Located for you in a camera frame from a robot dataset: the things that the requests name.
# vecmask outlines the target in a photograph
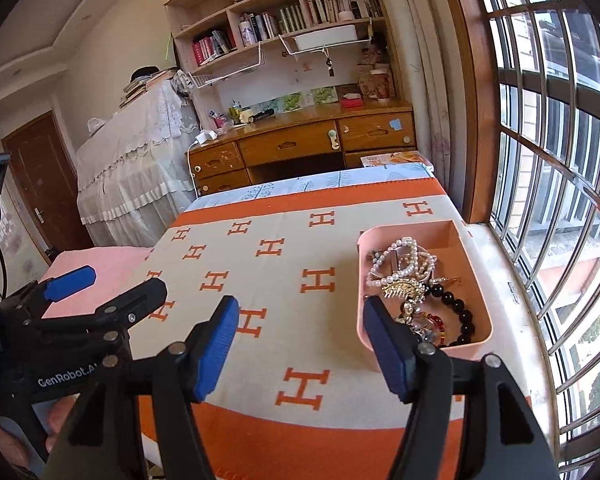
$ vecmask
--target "blue gripper pad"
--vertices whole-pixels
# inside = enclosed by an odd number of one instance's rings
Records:
[[[217,314],[220,316],[219,320],[214,319]],[[220,305],[209,320],[210,324],[216,326],[198,361],[198,376],[193,390],[198,402],[202,402],[208,394],[216,389],[224,361],[229,353],[229,348],[231,348],[231,343],[234,341],[239,319],[238,301],[233,296],[222,298]]]
[[[93,285],[96,282],[96,271],[93,267],[84,266],[72,270],[62,276],[52,279],[46,284],[45,299],[49,301],[60,301],[70,295]]]
[[[371,346],[374,349],[389,391],[396,394],[404,402],[408,393],[406,364],[389,335],[388,327],[382,322],[381,314],[374,308],[372,299],[368,298],[365,301],[362,312],[366,335],[371,341]]]

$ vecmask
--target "pink tray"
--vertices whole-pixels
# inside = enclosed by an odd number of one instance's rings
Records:
[[[387,225],[369,229],[362,233],[358,239],[360,253],[360,275],[358,277],[358,337],[368,350],[366,355],[369,362],[376,370],[380,370],[376,356],[371,347],[362,321],[362,309],[365,294],[377,294],[382,298],[382,291],[378,288],[366,286],[366,274],[371,268],[372,261],[366,256],[371,249],[385,250],[398,238],[410,236],[418,241],[418,245],[425,248],[431,254],[438,257],[436,263],[436,276],[445,278],[460,278],[459,281],[443,284],[445,290],[451,291],[456,298],[466,303],[467,309],[474,315],[475,334],[472,342],[467,345],[444,348],[448,355],[462,359],[471,359],[479,351],[480,347],[491,337],[493,326],[491,316],[484,302],[484,297],[478,286],[474,268],[464,250],[460,239],[460,233],[451,220],[440,222],[422,222],[416,224]],[[382,298],[388,311],[392,316],[400,312],[400,300]],[[460,322],[458,316],[440,301],[439,298],[428,296],[422,306],[423,310],[436,316],[440,316],[445,324],[446,344],[455,341],[460,333]]]

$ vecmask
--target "pink cloth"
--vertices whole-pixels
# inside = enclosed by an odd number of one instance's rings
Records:
[[[93,314],[101,304],[128,288],[128,277],[151,251],[151,248],[144,247],[95,247],[61,253],[40,281],[88,265],[96,271],[96,282],[62,301],[52,303],[43,317]]]

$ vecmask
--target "metal bolt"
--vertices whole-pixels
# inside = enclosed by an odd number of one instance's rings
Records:
[[[116,355],[107,355],[102,360],[102,366],[105,368],[113,368],[118,364],[118,356]]]
[[[433,355],[436,353],[436,347],[432,343],[422,342],[418,344],[418,352],[423,355]]]
[[[496,354],[487,354],[484,356],[484,362],[491,368],[500,368],[502,364],[501,359]]]
[[[171,343],[169,345],[169,353],[171,355],[182,355],[187,351],[187,345],[185,345],[182,341],[176,341],[175,343]]]

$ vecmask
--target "drawer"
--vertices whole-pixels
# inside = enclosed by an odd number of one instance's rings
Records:
[[[210,195],[219,191],[228,191],[239,187],[250,186],[249,175],[245,170],[232,171],[222,175],[210,176],[198,180],[198,192]]]
[[[209,148],[201,152],[189,152],[191,171],[196,179],[229,173],[244,168],[244,163],[235,142]]]
[[[329,131],[336,130],[334,121],[302,124],[267,134],[259,134],[239,140],[240,152],[247,166],[258,166],[279,160],[291,160],[301,156],[332,153]]]
[[[416,143],[410,112],[339,119],[338,131],[342,149],[348,152],[415,146]]]
[[[361,156],[381,155],[383,153],[393,152],[410,152],[411,150],[414,150],[414,148],[379,148],[378,150],[365,150],[364,152],[349,152],[344,154],[344,165],[348,170],[352,168],[362,168],[362,162],[360,162]]]

